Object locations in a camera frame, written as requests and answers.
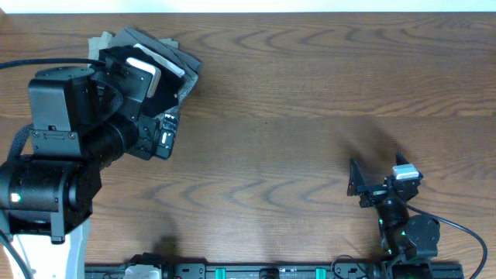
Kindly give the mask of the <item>black polo shirt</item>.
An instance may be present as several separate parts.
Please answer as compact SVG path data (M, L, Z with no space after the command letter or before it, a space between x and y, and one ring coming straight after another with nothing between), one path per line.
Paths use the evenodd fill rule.
M141 112L148 117L155 117L159 114L172 109L179 104L179 91L184 85L185 79L178 77L162 65L157 63L151 56L146 55L142 50L133 46L114 46L100 50L98 53L99 60L106 58L115 58L119 62L126 63L128 57L135 57L149 64L158 67L161 71L161 78L152 98L145 97Z

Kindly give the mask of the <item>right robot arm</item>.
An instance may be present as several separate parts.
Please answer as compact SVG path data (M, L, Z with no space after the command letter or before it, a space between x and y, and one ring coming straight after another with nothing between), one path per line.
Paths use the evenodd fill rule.
M361 208L377 211L384 251L404 262L430 260L438 256L440 224L424 213L408 213L408 201L418 194L423 175L401 153L395 159L390 175L379 184L368 184L352 158L347 194L359 197Z

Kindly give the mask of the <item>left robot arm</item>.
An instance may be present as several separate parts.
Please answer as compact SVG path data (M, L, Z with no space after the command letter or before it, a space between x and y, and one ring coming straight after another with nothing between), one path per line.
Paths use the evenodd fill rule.
M20 236L63 244L89 220L103 169L124 154L171 156L185 79L172 59L138 45L40 64L28 86L32 123L1 166L1 241L26 278L36 272Z

